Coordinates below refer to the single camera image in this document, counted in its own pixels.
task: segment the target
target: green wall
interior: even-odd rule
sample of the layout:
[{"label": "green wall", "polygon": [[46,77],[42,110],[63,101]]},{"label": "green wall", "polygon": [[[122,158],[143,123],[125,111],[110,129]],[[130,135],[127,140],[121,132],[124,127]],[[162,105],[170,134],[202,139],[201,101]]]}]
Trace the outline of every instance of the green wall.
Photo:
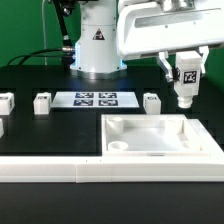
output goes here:
[{"label": "green wall", "polygon": [[[42,0],[2,1],[0,6],[0,66],[18,55],[29,54],[44,48],[42,30]],[[46,3],[47,47],[61,47],[61,34],[53,5]],[[71,39],[80,36],[80,13],[75,10],[66,18]],[[30,59],[27,64],[43,64],[40,58]],[[48,59],[48,64],[60,64],[59,58]],[[129,62],[128,65],[155,65],[155,59]],[[212,50],[206,64],[209,79],[224,91],[224,49]]]}]

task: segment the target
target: black work surface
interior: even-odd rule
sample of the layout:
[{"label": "black work surface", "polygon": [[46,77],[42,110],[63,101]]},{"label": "black work surface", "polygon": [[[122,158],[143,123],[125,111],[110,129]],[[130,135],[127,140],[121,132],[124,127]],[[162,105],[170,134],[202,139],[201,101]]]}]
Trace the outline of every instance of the black work surface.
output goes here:
[{"label": "black work surface", "polygon": [[[167,84],[158,67],[129,68],[115,80],[86,80],[65,73],[59,66],[11,66],[0,69],[0,92],[14,92],[15,109],[4,120],[0,155],[101,155],[101,114],[142,114],[143,94],[157,93],[162,114],[184,113],[199,119],[221,147],[224,144],[224,94],[201,80],[200,94],[190,110],[177,106],[173,84]],[[140,108],[52,109],[35,116],[33,100],[39,92],[133,91]]]},{"label": "black work surface", "polygon": [[[134,91],[141,108],[53,110],[33,115],[32,101],[48,91]],[[12,66],[0,69],[0,92],[14,92],[16,108],[4,119],[1,155],[100,155],[103,113],[143,113],[145,92],[157,93],[162,113],[199,119],[224,144],[224,94],[206,79],[192,109],[177,107],[172,84],[158,68],[130,68],[117,80],[76,79],[61,67]],[[223,183],[0,184],[0,223],[224,223]]]}]

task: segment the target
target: white platform edge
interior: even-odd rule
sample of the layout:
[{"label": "white platform edge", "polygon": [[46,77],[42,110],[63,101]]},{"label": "white platform edge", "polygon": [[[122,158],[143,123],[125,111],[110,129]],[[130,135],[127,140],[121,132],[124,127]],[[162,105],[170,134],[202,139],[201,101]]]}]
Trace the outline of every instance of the white platform edge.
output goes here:
[{"label": "white platform edge", "polygon": [[221,182],[224,154],[198,120],[190,121],[212,157],[0,157],[0,182]]}]

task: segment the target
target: white cube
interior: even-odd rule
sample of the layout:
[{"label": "white cube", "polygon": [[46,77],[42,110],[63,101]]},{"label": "white cube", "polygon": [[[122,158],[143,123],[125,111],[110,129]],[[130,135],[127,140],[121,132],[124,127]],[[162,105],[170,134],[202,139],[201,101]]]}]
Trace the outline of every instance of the white cube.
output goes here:
[{"label": "white cube", "polygon": [[201,56],[195,51],[179,52],[176,55],[179,81],[174,89],[179,97],[198,95],[201,71]]},{"label": "white cube", "polygon": [[51,93],[38,93],[33,101],[34,114],[46,115],[51,109]]},{"label": "white cube", "polygon": [[15,106],[13,93],[0,94],[0,115],[9,115]]},{"label": "white cube", "polygon": [[157,94],[144,94],[143,106],[146,114],[159,115],[161,113],[161,101]]},{"label": "white cube", "polygon": [[3,121],[2,119],[0,119],[0,138],[2,137],[3,134],[4,134]]}]

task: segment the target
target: white plastic tray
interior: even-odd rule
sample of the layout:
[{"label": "white plastic tray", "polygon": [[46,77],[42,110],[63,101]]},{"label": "white plastic tray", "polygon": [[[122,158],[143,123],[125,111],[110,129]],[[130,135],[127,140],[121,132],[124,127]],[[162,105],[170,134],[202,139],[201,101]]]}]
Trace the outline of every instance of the white plastic tray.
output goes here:
[{"label": "white plastic tray", "polygon": [[212,154],[211,146],[184,115],[103,115],[102,145],[104,156]]}]

